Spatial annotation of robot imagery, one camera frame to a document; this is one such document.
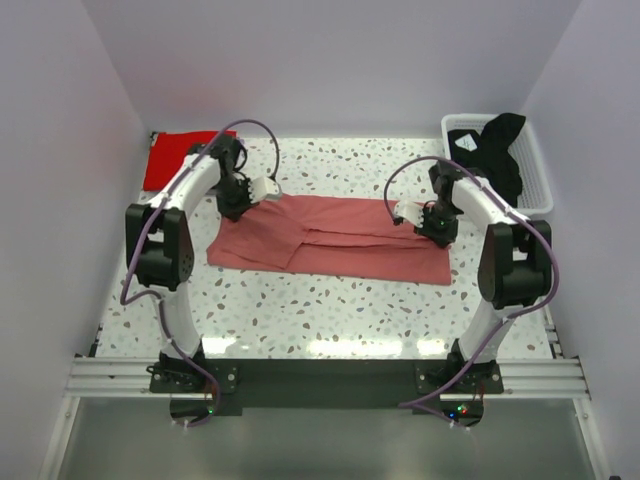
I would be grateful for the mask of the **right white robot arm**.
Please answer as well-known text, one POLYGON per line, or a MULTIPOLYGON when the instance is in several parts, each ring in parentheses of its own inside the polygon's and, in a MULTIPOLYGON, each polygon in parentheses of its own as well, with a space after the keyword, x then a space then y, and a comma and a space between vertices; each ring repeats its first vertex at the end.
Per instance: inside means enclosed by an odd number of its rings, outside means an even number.
POLYGON ((513 209, 475 170, 438 158, 429 169, 436 200, 418 209, 414 232, 439 247, 453 244, 458 217, 465 215, 484 235, 477 271, 481 302, 457 340, 461 359, 445 369, 448 386, 469 392, 481 380, 476 363, 488 363, 515 319, 548 303, 558 287, 551 226, 513 209))

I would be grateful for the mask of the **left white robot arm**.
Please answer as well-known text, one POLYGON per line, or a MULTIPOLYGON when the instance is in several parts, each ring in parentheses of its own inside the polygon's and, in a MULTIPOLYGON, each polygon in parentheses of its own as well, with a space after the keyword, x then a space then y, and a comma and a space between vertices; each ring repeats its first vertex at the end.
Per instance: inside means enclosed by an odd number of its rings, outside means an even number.
POLYGON ((234 222, 258 205, 251 198, 251 180, 241 173, 246 159, 244 145, 229 134, 211 148, 194 144, 166 187, 125 212, 127 272, 120 304, 144 296, 156 301, 161 353, 181 359, 171 378, 185 392, 200 390, 207 380, 207 368, 194 359, 202 344, 189 307, 188 280, 195 266, 189 218, 208 192, 214 193, 222 218, 234 222))

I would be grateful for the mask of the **pink t shirt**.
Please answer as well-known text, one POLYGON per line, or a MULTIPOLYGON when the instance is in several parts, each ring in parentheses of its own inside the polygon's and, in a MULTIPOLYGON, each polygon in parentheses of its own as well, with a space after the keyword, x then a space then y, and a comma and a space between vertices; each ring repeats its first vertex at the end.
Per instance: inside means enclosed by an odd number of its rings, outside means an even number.
POLYGON ((375 199, 284 195, 233 222, 207 248, 211 266, 449 286, 449 252, 395 226, 375 199))

